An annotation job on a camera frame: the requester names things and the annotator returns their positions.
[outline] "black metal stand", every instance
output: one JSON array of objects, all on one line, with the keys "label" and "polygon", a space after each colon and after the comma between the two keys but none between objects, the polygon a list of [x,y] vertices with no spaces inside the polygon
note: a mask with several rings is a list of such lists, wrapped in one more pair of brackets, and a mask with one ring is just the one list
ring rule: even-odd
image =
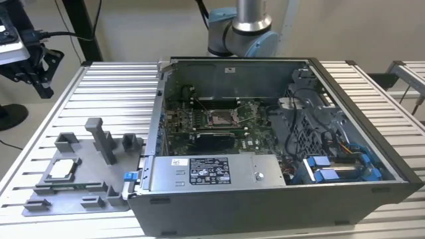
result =
[{"label": "black metal stand", "polygon": [[385,91],[395,86],[399,80],[399,76],[393,73],[368,73],[368,75]]},{"label": "black metal stand", "polygon": [[0,131],[18,126],[28,116],[28,109],[19,104],[0,106]]},{"label": "black metal stand", "polygon": [[[62,2],[66,6],[75,33],[80,36],[91,38],[94,26],[87,12],[84,0],[62,0]],[[79,39],[79,43],[87,61],[104,61],[96,38],[92,41],[84,41]]]}]

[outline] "blue plastic latch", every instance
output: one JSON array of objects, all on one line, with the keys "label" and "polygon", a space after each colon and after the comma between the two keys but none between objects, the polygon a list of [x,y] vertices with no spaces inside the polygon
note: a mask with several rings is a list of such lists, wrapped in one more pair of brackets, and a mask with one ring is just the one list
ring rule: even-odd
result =
[{"label": "blue plastic latch", "polygon": [[321,183],[323,181],[327,182],[327,181],[337,180],[340,179],[340,176],[337,172],[335,171],[335,169],[324,169],[315,173],[315,178],[316,178],[316,181]]},{"label": "blue plastic latch", "polygon": [[136,182],[139,173],[127,172],[124,174],[124,182]]},{"label": "blue plastic latch", "polygon": [[313,157],[309,157],[309,158],[307,159],[307,162],[308,162],[308,166],[315,167],[316,163],[315,163]]},{"label": "blue plastic latch", "polygon": [[308,158],[308,164],[311,167],[329,167],[331,166],[331,161],[327,156],[311,156]]},{"label": "blue plastic latch", "polygon": [[361,155],[361,160],[367,166],[371,165],[371,158],[365,154]]},{"label": "blue plastic latch", "polygon": [[368,176],[364,176],[364,179],[367,181],[380,181],[383,178],[383,174],[377,168],[373,168],[371,170],[371,174]]}]

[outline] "gray plastic block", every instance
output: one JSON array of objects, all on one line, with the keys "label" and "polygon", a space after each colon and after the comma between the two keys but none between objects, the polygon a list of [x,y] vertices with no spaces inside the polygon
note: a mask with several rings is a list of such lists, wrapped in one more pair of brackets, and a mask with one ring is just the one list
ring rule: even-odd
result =
[{"label": "gray plastic block", "polygon": [[107,192],[108,185],[106,182],[99,183],[99,185],[90,185],[86,187],[90,192]]},{"label": "gray plastic block", "polygon": [[112,165],[116,163],[118,158],[114,155],[114,147],[115,145],[114,139],[111,134],[106,135],[106,132],[102,128],[103,120],[102,118],[90,118],[86,123],[86,129],[90,131],[94,135],[95,141],[96,141],[96,149],[100,151],[104,160],[108,165]]},{"label": "gray plastic block", "polygon": [[[31,196],[32,200],[40,201],[46,199],[51,206],[48,206],[48,210],[40,211],[31,211],[24,208],[23,215],[26,217],[130,210],[130,205],[124,199],[124,202],[122,201],[120,195],[124,187],[123,177],[127,172],[138,168],[143,148],[126,150],[123,140],[123,138],[114,139],[116,145],[114,154],[118,158],[118,162],[114,165],[106,163],[102,153],[95,148],[92,139],[82,139],[79,143],[74,143],[74,152],[62,153],[56,151],[40,182],[34,187],[35,193]],[[143,145],[143,139],[138,138],[136,140],[138,144]],[[62,159],[78,159],[74,181],[71,182],[47,180],[55,162]],[[86,196],[99,196],[103,200],[103,206],[84,208],[82,206],[82,198]]]},{"label": "gray plastic block", "polygon": [[27,208],[28,211],[47,211],[48,206],[52,204],[44,199],[44,200],[27,200],[24,204],[24,208]]},{"label": "gray plastic block", "polygon": [[142,144],[139,144],[138,142],[138,137],[135,133],[126,133],[123,135],[123,147],[126,152],[140,149]]},{"label": "gray plastic block", "polygon": [[86,196],[82,198],[80,204],[84,208],[102,208],[106,203],[99,196]]},{"label": "gray plastic block", "polygon": [[55,142],[59,152],[68,153],[74,152],[72,143],[78,143],[79,140],[72,132],[60,133]]},{"label": "gray plastic block", "polygon": [[72,165],[72,168],[71,168],[71,172],[70,174],[64,177],[64,178],[50,178],[50,176],[47,176],[44,178],[44,182],[46,183],[66,183],[66,182],[74,182],[74,179],[75,179],[75,170],[76,170],[76,167],[82,164],[82,159],[79,157],[67,157],[67,158],[58,158],[55,160],[55,163],[54,163],[54,166],[55,164],[60,161],[60,160],[64,160],[64,159],[72,159],[74,161],[74,165]]},{"label": "gray plastic block", "polygon": [[112,187],[112,186],[108,187],[108,191],[107,191],[107,201],[108,201],[108,203],[110,203],[114,207],[122,206],[122,205],[127,204],[127,201],[124,201],[124,199],[123,199],[122,193],[118,193],[118,192],[114,190],[114,187]]},{"label": "gray plastic block", "polygon": [[54,189],[47,186],[47,187],[34,187],[32,188],[34,192],[38,194],[38,195],[50,195],[50,194],[55,194],[55,191]]}]

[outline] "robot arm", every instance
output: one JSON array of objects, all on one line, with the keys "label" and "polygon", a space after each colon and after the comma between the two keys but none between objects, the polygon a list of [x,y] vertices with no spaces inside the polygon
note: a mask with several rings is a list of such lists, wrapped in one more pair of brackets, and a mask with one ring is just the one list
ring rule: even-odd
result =
[{"label": "robot arm", "polygon": [[20,0],[0,1],[0,24],[0,74],[32,85],[40,97],[50,99],[50,85],[64,53],[46,48],[42,40],[50,36],[34,29]]},{"label": "robot arm", "polygon": [[269,57],[276,53],[279,34],[271,31],[272,17],[264,0],[237,0],[209,14],[208,51],[215,56]]}]

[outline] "slotted aluminum surface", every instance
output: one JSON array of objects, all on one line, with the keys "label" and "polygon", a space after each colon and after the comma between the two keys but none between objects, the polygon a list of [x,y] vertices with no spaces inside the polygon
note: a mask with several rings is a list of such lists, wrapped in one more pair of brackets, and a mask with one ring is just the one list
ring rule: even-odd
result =
[{"label": "slotted aluminum surface", "polygon": [[[357,66],[323,62],[352,100],[425,180],[425,133],[417,120],[367,77]],[[0,196],[0,237],[144,238],[132,211],[23,217],[22,204],[47,169],[62,131],[88,138],[84,123],[100,116],[114,136],[136,132],[147,138],[157,82],[156,64],[95,63],[82,68],[6,178]],[[257,232],[196,238],[413,238],[425,235],[425,188],[403,203],[384,205],[355,226]]]}]

